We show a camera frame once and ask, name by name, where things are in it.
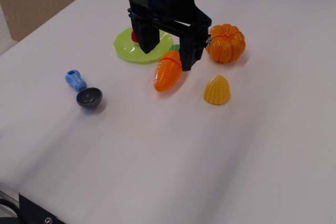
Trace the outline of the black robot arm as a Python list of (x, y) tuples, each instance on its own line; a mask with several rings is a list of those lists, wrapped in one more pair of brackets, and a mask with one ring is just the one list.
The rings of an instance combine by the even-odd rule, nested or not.
[(160, 42), (159, 31), (179, 38), (182, 70), (191, 70), (210, 44), (212, 20), (195, 0), (128, 0), (132, 28), (140, 48), (150, 53)]

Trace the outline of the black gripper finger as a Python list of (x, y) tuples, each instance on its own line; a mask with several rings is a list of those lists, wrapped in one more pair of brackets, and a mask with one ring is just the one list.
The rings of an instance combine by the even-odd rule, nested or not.
[(183, 36), (180, 38), (180, 60), (183, 71), (190, 71), (194, 63), (201, 59), (207, 39)]
[(141, 50), (145, 54), (150, 53), (160, 42), (159, 29), (153, 27), (149, 20), (131, 17), (131, 23)]

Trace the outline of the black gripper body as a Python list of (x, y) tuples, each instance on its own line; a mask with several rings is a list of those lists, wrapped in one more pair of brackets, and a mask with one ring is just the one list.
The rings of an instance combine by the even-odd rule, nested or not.
[(153, 27), (178, 37), (204, 38), (209, 41), (211, 19), (195, 0), (128, 0), (129, 16), (149, 20)]

